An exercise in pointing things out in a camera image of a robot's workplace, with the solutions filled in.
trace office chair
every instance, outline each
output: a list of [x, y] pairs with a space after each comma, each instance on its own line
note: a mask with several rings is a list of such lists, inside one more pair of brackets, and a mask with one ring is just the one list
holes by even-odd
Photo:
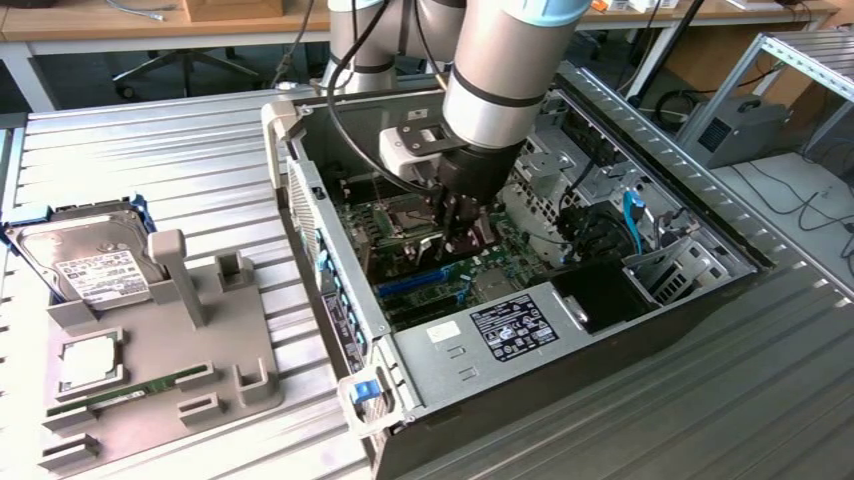
[[194, 71], [192, 64], [194, 62], [206, 63], [214, 67], [222, 68], [230, 72], [238, 73], [241, 75], [247, 76], [253, 79], [254, 84], [253, 87], [257, 88], [262, 81], [261, 75], [254, 70], [250, 70], [246, 67], [242, 67], [234, 62], [229, 60], [234, 60], [238, 58], [238, 54], [235, 53], [234, 47], [226, 47], [226, 58], [229, 60], [220, 60], [216, 57], [206, 54], [211, 50], [210, 48], [183, 48], [163, 55], [159, 54], [156, 50], [148, 51], [148, 61], [143, 64], [134, 67], [127, 72], [120, 73], [115, 77], [112, 77], [112, 83], [116, 87], [116, 93], [122, 98], [131, 99], [136, 95], [134, 91], [134, 87], [127, 85], [124, 82], [132, 80], [135, 78], [142, 77], [146, 73], [158, 70], [159, 68], [171, 65], [172, 63], [179, 63], [182, 67], [182, 73], [184, 78], [184, 96], [192, 96], [192, 89], [190, 85], [190, 74]]

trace sticker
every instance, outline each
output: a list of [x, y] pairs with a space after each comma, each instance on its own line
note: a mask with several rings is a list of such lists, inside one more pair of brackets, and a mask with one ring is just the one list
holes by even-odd
[[115, 398], [104, 400], [103, 402], [94, 403], [90, 405], [92, 410], [102, 410], [103, 408], [112, 407], [114, 405], [119, 405], [120, 403], [130, 402], [135, 398], [142, 398], [146, 396], [146, 390], [136, 390], [135, 392], [128, 393], [127, 395], [120, 395]]
[[148, 291], [148, 283], [128, 250], [56, 263], [80, 298], [100, 303]]
[[457, 322], [451, 320], [450, 322], [441, 323], [435, 327], [430, 327], [427, 329], [427, 336], [430, 337], [430, 341], [433, 343], [439, 343], [442, 340], [447, 340], [451, 337], [459, 335], [459, 327], [457, 326]]
[[558, 340], [530, 295], [471, 314], [493, 356], [502, 362]]

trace metal bracket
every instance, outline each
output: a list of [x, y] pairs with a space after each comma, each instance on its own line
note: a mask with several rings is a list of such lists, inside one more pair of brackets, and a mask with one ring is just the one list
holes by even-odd
[[409, 120], [398, 125], [403, 146], [417, 157], [459, 150], [469, 143], [451, 131], [443, 117]]
[[301, 116], [294, 102], [271, 102], [262, 107], [262, 126], [265, 131], [265, 147], [267, 149], [267, 166], [273, 188], [282, 188], [282, 172], [279, 170], [279, 141], [290, 141], [301, 130]]

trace cardboard box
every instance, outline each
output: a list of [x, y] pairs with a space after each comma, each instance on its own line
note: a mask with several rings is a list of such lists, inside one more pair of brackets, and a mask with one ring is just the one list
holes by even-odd
[[[645, 13], [647, 10], [651, 12], [656, 8], [657, 0], [629, 0], [629, 6], [641, 13]], [[680, 4], [680, 0], [661, 0], [661, 4], [658, 6], [658, 10], [664, 10], [668, 8], [677, 8]]]
[[183, 0], [191, 22], [281, 17], [285, 0]]
[[629, 10], [629, 0], [594, 0], [591, 7], [599, 12], [625, 12]]

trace white handle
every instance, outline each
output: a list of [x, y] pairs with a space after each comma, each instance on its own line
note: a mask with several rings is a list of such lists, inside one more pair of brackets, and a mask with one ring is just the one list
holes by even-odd
[[[370, 437], [403, 421], [403, 404], [401, 403], [397, 392], [391, 388], [390, 378], [386, 367], [369, 365], [357, 373], [338, 381], [338, 399], [342, 404], [342, 409], [345, 410], [345, 420], [347, 421], [347, 425], [350, 425], [350, 431], [359, 438]], [[357, 414], [357, 408], [350, 398], [350, 391], [359, 383], [370, 382], [371, 380], [379, 382], [381, 389], [387, 395], [381, 395], [369, 401], [377, 402], [386, 399], [391, 401], [391, 404], [389, 405], [389, 412], [382, 417], [366, 422]]]

